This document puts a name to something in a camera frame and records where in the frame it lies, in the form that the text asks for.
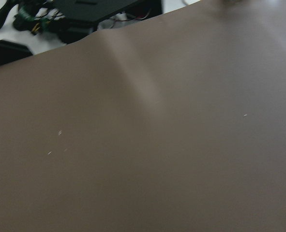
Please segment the black laser-cut frame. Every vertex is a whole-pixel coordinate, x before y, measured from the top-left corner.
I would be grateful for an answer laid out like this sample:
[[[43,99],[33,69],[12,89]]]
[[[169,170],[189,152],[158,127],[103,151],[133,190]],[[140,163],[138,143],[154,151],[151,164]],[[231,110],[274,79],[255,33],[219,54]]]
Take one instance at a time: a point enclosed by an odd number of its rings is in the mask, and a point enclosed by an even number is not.
[[[54,20],[50,31],[65,44],[76,42],[95,32],[98,25],[125,13],[130,21],[142,21],[163,13],[161,0],[55,0],[63,18]]]

